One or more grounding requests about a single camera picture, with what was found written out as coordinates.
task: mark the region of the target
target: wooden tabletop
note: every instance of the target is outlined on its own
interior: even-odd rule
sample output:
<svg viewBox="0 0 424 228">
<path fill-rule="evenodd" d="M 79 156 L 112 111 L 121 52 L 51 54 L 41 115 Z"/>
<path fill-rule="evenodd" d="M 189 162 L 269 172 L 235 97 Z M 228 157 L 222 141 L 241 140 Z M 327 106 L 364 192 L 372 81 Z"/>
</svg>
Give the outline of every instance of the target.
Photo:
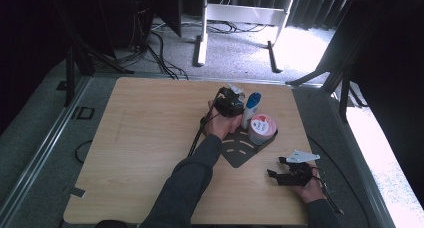
<svg viewBox="0 0 424 228">
<path fill-rule="evenodd" d="M 233 84 L 247 97 L 262 94 L 258 112 L 276 121 L 279 134 L 239 168 L 219 158 L 193 224 L 306 224 L 301 200 L 266 172 L 287 172 L 278 157 L 295 149 L 311 151 L 291 89 Z M 228 87 L 213 81 L 120 78 L 75 185 L 85 195 L 71 195 L 65 221 L 141 223 L 175 165 L 187 157 L 207 101 L 223 86 Z"/>
</svg>

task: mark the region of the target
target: bottle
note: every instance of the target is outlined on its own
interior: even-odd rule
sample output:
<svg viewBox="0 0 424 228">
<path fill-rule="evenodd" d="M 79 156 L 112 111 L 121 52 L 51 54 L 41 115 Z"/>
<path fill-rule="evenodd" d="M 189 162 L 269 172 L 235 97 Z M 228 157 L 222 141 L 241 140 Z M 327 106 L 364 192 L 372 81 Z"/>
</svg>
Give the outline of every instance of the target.
<svg viewBox="0 0 424 228">
<path fill-rule="evenodd" d="M 241 127 L 243 129 L 249 128 L 249 123 L 252 117 L 256 114 L 258 110 L 259 101 L 261 100 L 261 94 L 258 92 L 253 92 L 246 103 L 246 108 L 243 113 L 243 120 L 241 121 Z"/>
</svg>

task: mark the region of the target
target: long-sleeve shirt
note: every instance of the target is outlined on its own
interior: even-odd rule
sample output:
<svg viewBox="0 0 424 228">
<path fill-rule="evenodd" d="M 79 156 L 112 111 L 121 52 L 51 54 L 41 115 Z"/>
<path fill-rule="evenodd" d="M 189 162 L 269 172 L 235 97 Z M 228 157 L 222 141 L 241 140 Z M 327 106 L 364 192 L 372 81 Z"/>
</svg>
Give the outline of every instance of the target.
<svg viewBox="0 0 424 228">
<path fill-rule="evenodd" d="M 212 179 L 221 148 L 221 140 L 208 135 L 192 156 L 178 163 L 140 227 L 191 227 L 191 216 Z M 340 227 L 326 200 L 311 202 L 307 209 L 310 228 Z"/>
</svg>

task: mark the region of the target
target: white label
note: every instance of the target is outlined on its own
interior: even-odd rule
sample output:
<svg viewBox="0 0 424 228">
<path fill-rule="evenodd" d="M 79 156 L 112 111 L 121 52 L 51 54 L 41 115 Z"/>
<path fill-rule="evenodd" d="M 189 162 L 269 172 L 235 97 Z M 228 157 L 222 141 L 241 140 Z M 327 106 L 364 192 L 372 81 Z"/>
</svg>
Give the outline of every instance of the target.
<svg viewBox="0 0 424 228">
<path fill-rule="evenodd" d="M 263 121 L 252 120 L 251 124 L 253 130 L 260 135 L 265 135 L 269 130 L 269 123 L 265 119 Z"/>
</svg>

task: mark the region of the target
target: blue bottle cap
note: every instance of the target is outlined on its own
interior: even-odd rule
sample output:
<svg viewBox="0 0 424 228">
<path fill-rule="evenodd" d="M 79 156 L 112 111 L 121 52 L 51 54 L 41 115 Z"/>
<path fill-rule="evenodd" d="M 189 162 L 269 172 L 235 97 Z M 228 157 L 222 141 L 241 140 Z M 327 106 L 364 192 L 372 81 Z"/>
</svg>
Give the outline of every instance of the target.
<svg viewBox="0 0 424 228">
<path fill-rule="evenodd" d="M 250 109 L 256 106 L 260 100 L 261 100 L 261 94 L 259 92 L 253 92 L 249 96 L 249 99 L 247 100 L 246 108 Z"/>
</svg>

